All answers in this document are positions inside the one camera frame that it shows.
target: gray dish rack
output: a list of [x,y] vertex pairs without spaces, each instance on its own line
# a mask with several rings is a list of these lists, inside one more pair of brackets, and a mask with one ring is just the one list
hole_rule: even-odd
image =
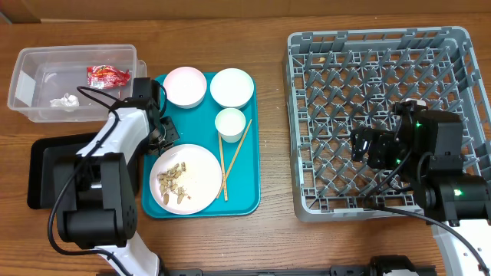
[[[461,27],[298,32],[288,37],[285,97],[295,214],[304,222],[393,214],[361,208],[390,171],[351,161],[351,130],[391,130],[390,106],[421,99],[458,113],[464,170],[491,180],[489,101],[468,32]],[[398,176],[393,186],[403,188]],[[412,192],[381,188],[378,203],[422,213]]]

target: white plate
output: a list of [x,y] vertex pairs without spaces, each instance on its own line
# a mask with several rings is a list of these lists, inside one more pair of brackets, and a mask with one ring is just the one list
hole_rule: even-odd
[[[157,176],[182,162],[186,163],[186,171],[179,177],[178,184],[191,199],[184,197],[181,204],[177,204],[177,195],[169,193],[169,202],[164,205]],[[153,198],[166,211],[177,215],[190,215],[206,208],[215,200],[221,185],[222,169],[218,160],[210,151],[197,145],[179,145],[167,150],[150,172]]]

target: black base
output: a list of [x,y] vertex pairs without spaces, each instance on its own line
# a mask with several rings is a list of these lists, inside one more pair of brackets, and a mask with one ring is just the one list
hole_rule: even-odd
[[[32,144],[29,168],[28,206],[31,209],[51,209],[54,204],[53,168],[63,156],[75,156],[97,133],[39,139]],[[133,193],[138,193],[137,155],[127,164]]]
[[[277,270],[236,270],[201,271],[200,269],[160,269],[159,276],[382,276],[393,270],[409,270],[418,276],[437,276],[434,266],[415,267],[406,256],[385,255],[373,257],[369,265],[335,265],[329,269],[277,269]],[[97,274],[116,276],[117,274]]]

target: white cup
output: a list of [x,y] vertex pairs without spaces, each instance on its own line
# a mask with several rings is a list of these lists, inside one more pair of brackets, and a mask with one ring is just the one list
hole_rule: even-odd
[[246,116],[236,108],[226,108],[216,115],[215,127],[225,142],[235,143],[242,137]]

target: plastic storage bin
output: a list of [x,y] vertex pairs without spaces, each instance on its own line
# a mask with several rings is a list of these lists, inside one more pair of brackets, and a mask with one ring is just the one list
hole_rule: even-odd
[[[83,45],[23,49],[12,74],[7,105],[23,113],[33,122],[86,122],[106,120],[108,111],[77,91],[87,86],[87,67],[112,65],[120,71],[129,70],[131,79],[124,87],[104,90],[124,99],[130,97],[135,77],[146,77],[144,62],[138,61],[133,45]],[[78,97],[75,108],[50,107],[50,100],[66,93]],[[96,98],[112,104],[103,95]]]
[[[489,101],[467,31],[460,27],[300,32],[288,37],[285,92],[295,214],[305,222],[393,214],[361,208],[390,171],[351,161],[358,126],[392,130],[393,103],[411,97],[464,124],[464,170],[491,181]],[[391,180],[405,186],[398,176]],[[383,186],[378,204],[423,212],[412,192]]]

